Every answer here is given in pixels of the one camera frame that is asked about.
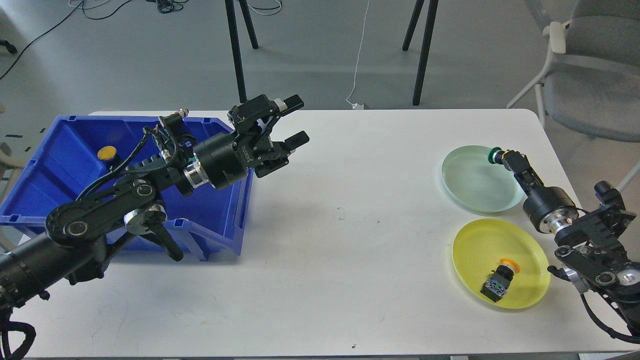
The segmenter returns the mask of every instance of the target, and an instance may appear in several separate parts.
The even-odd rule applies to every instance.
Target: black cable
[[[176,160],[176,156],[180,156],[179,154],[179,148],[178,148],[178,143],[175,140],[175,137],[173,135],[173,133],[165,128],[165,127],[161,127],[158,129],[158,132],[161,134],[164,134],[165,136],[167,136],[170,139],[170,142],[173,144],[173,152],[170,152],[171,155],[171,160],[167,161],[164,165],[157,167],[157,168],[153,168],[150,170],[129,170],[129,171],[123,171],[121,173],[119,173],[119,175],[129,175],[129,174],[151,174],[153,172],[158,172],[160,170],[164,170],[166,168],[171,167]]]
[[[94,182],[89,184],[89,186],[84,188],[84,190],[80,193],[80,195],[77,196],[76,200],[82,199],[87,194],[89,194],[92,191],[100,188],[107,181],[109,181],[109,180],[113,179],[114,177],[120,175],[119,173],[122,171],[122,169],[125,168],[136,155],[138,155],[138,153],[140,152],[142,147],[147,143],[147,139],[149,138],[149,134],[151,133],[151,130],[148,127],[145,126],[143,128],[143,131],[144,131],[144,135],[142,136],[142,139],[140,139],[140,141],[138,142],[136,147],[133,149],[133,151],[130,153],[130,155],[123,162],[121,162],[116,168],[114,168],[112,171],[108,172],[107,174],[104,174],[103,176],[100,176]]]
[[[36,339],[36,329],[28,323],[24,322],[8,322],[6,324],[7,331],[19,331],[24,333],[24,341],[11,355],[5,356],[6,360],[21,360],[29,352]]]
[[[156,0],[158,11],[160,13],[170,13],[170,12],[179,12],[184,9],[182,4],[188,2],[189,0],[177,1],[177,0]]]
[[[103,19],[106,19],[106,18],[108,18],[108,17],[112,16],[112,15],[113,15],[113,14],[115,14],[115,13],[116,13],[116,12],[117,12],[121,7],[125,6],[126,4],[128,4],[128,3],[130,3],[130,2],[131,2],[131,0],[126,0],[124,3],[122,3],[120,6],[118,6],[118,7],[116,8],[116,10],[113,10],[113,12],[112,12],[112,13],[110,13],[109,15],[104,16],[104,17],[89,17],[89,16],[87,16],[87,15],[86,15],[86,13],[84,12],[84,0],[83,0],[83,1],[81,1],[81,2],[80,2],[80,4],[83,6],[81,9],[82,9],[82,14],[84,15],[84,17],[86,17],[87,19],[90,19],[90,20],[103,20]]]
[[[0,360],[4,360],[4,356],[2,355],[2,352],[0,351]]]
[[[589,307],[589,304],[587,304],[587,299],[584,297],[584,294],[580,294],[580,299],[582,299],[582,303],[584,304],[584,309],[586,309],[587,314],[589,314],[589,317],[591,318],[591,320],[604,332],[609,334],[611,338],[626,341],[627,343],[640,344],[639,336],[625,335],[620,332],[617,332],[614,329],[606,326],[600,319],[598,319],[596,314]]]
[[[255,10],[277,10],[280,8],[280,5],[274,7],[274,8],[256,8],[255,6],[251,6],[251,8],[255,9]]]
[[[11,356],[11,347],[9,347],[9,332],[2,332],[2,351],[4,352],[4,356]]]
[[[11,71],[11,69],[13,69],[13,67],[15,66],[15,64],[18,62],[18,60],[20,60],[20,58],[22,57],[22,54],[24,54],[25,51],[27,51],[27,49],[29,49],[29,46],[31,46],[31,44],[33,44],[36,40],[38,40],[39,38],[45,36],[46,34],[50,33],[53,29],[57,28],[60,24],[62,24],[65,20],[67,20],[71,14],[74,13],[74,11],[76,11],[78,9],[78,6],[80,6],[81,4],[83,4],[84,1],[82,3],[79,3],[73,10],[71,10],[71,12],[69,13],[69,15],[65,16],[64,19],[62,19],[59,23],[57,23],[53,28],[47,30],[46,32],[44,32],[42,35],[40,35],[39,37],[36,37],[35,39],[33,39],[29,44],[27,44],[27,46],[24,47],[24,49],[20,52],[20,54],[18,55],[18,57],[15,59],[15,61],[13,62],[13,64],[11,64],[11,66],[9,66],[9,69],[7,69],[7,71],[4,72],[4,74],[2,76],[0,76],[0,80],[4,79],[4,77],[9,73],[9,71]]]

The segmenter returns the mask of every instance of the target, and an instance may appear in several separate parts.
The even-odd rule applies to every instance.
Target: white cable
[[[251,5],[248,5],[248,6],[249,6],[249,9],[253,10],[253,12],[255,12],[258,15],[271,16],[271,15],[275,15],[275,14],[279,13],[280,10],[282,10],[282,0],[274,0],[274,1],[276,2],[276,4],[278,4],[278,8],[273,13],[261,13],[258,10],[256,10],[253,6],[251,6]]]
[[[362,22],[362,38],[360,39],[360,48],[358,49],[358,59],[356,60],[356,70],[353,73],[353,88],[351,88],[351,92],[349,93],[349,96],[347,96],[347,98],[345,99],[346,102],[348,102],[352,108],[355,109],[356,104],[352,103],[351,101],[349,101],[349,98],[353,95],[353,91],[356,89],[356,75],[358,74],[358,63],[360,62],[360,51],[362,50],[362,42],[364,40],[364,28],[365,25],[367,24],[367,12],[369,11],[369,1],[367,0],[367,9],[364,11],[364,21]]]
[[[81,8],[79,7],[79,9],[80,9],[80,10],[95,9],[95,8],[97,8],[98,6],[102,6],[102,5],[104,5],[104,4],[106,4],[106,3],[110,2],[110,1],[111,1],[111,0],[105,0],[105,1],[104,1],[103,3],[101,3],[101,4],[98,4],[98,5],[92,6],[92,7],[90,7],[90,8],[85,8],[85,7],[84,7],[84,0],[82,0],[82,2],[83,2],[83,3],[82,3],[82,7],[81,7]],[[74,5],[71,5],[71,0],[69,0],[69,4],[68,4],[68,5],[69,5],[69,6],[71,6],[72,8],[75,8],[75,7],[76,7],[76,6],[74,6]]]

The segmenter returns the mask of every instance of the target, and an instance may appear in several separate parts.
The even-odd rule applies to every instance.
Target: chair armrest
[[[569,22],[561,24],[558,21],[554,21],[542,31],[544,37],[549,37],[551,51],[556,54],[566,53],[565,31],[567,26],[569,26]]]

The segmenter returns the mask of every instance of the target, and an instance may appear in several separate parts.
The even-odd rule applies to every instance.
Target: white table
[[[102,112],[96,115],[166,115]],[[192,111],[226,119],[225,111]],[[101,280],[52,286],[13,320],[32,323],[30,357],[417,356],[625,351],[587,316],[575,288],[552,278],[536,305],[506,311],[475,298],[452,267],[451,243],[483,218],[440,180],[462,145],[528,155],[548,186],[576,200],[527,110],[297,111],[272,138],[305,130],[291,163],[253,182],[243,253],[174,263],[123,252]],[[500,219],[553,236],[517,206]],[[624,329],[589,297],[605,323]]]

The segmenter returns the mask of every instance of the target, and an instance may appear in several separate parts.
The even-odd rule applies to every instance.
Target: blue plastic bin
[[[231,128],[216,118],[186,118],[187,128],[198,141]],[[75,200],[87,185],[107,172],[97,159],[100,148],[112,145],[126,158],[143,135],[142,127],[154,127],[156,117],[60,116],[22,172],[9,196],[0,206],[0,225],[12,226],[34,237],[45,231],[47,214],[56,206]],[[133,163],[157,154],[149,140]],[[244,219],[251,189],[249,176],[222,191],[209,185],[183,197],[175,186],[162,192],[168,219],[165,227],[184,252],[200,261],[222,248],[240,255]],[[107,235],[113,243],[124,228]],[[137,237],[125,249],[162,250]]]

